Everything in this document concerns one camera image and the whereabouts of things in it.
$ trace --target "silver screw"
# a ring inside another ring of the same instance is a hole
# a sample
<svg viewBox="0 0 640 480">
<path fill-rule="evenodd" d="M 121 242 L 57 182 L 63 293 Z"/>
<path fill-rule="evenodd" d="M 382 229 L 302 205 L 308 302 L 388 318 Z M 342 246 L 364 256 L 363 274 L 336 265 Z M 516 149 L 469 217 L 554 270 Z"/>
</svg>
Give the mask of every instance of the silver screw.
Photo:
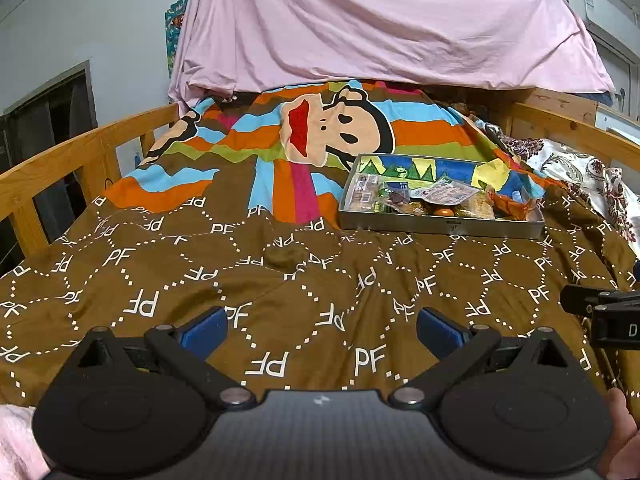
<svg viewBox="0 0 640 480">
<path fill-rule="evenodd" d="M 394 399 L 403 404 L 417 404 L 424 399 L 424 392 L 418 388 L 405 386 L 394 391 Z"/>
<path fill-rule="evenodd" d="M 245 388 L 227 388 L 220 392 L 220 399 L 225 404 L 237 406 L 251 399 L 251 392 Z"/>
</svg>

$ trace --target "pink fabric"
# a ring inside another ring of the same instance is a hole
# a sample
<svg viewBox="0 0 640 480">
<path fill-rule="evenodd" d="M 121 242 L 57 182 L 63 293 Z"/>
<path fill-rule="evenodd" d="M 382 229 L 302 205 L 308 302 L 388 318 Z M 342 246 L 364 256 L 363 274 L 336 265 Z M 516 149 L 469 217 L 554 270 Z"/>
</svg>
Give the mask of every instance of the pink fabric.
<svg viewBox="0 0 640 480">
<path fill-rule="evenodd" d="M 31 431 L 34 408 L 0 405 L 0 478 L 38 480 L 49 472 Z"/>
<path fill-rule="evenodd" d="M 169 95 L 340 78 L 614 89 L 563 0 L 189 0 Z"/>
</svg>

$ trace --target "finger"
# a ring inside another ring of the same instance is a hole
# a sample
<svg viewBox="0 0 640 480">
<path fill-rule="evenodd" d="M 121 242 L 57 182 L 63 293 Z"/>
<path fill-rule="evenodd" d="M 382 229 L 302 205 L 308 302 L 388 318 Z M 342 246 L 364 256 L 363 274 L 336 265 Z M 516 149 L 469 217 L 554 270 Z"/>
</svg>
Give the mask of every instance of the finger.
<svg viewBox="0 0 640 480">
<path fill-rule="evenodd" d="M 640 434 L 636 434 L 613 457 L 607 473 L 607 480 L 625 480 L 638 476 L 640 476 Z"/>
<path fill-rule="evenodd" d="M 626 397 L 621 390 L 610 389 L 607 392 L 607 403 L 613 421 L 613 432 L 598 464 L 598 471 L 603 476 L 609 471 L 611 461 L 617 453 L 638 433 L 638 425 L 626 407 Z"/>
</svg>

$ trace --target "box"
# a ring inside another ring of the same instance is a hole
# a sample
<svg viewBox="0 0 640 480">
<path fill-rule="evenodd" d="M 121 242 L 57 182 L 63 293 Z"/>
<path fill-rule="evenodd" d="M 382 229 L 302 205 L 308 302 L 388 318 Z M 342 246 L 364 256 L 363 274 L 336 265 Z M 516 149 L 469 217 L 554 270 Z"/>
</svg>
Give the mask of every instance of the box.
<svg viewBox="0 0 640 480">
<path fill-rule="evenodd" d="M 475 218 L 414 216 L 402 213 L 375 213 L 350 211 L 346 200 L 353 193 L 353 186 L 360 174 L 379 174 L 382 178 L 421 180 L 428 185 L 447 174 L 455 180 L 473 185 L 477 180 L 478 167 L 484 162 L 438 158 L 421 155 L 387 155 L 385 153 L 361 153 L 351 167 L 344 192 L 338 206 L 338 223 L 341 229 L 365 229 L 371 231 L 395 231 L 496 238 L 540 237 L 545 222 L 540 208 L 536 206 L 530 221 L 485 220 Z M 511 170 L 499 194 L 511 195 L 513 190 L 526 190 L 526 174 Z"/>
</svg>

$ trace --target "magenta stripe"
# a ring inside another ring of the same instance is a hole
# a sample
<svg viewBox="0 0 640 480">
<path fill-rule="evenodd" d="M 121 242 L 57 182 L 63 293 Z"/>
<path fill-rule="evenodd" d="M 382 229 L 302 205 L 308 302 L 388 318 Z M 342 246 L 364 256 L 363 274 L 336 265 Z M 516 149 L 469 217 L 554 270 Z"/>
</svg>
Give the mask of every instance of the magenta stripe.
<svg viewBox="0 0 640 480">
<path fill-rule="evenodd" d="M 289 163 L 293 196 L 296 200 L 296 223 L 304 224 L 320 216 L 316 188 L 308 164 Z"/>
</svg>

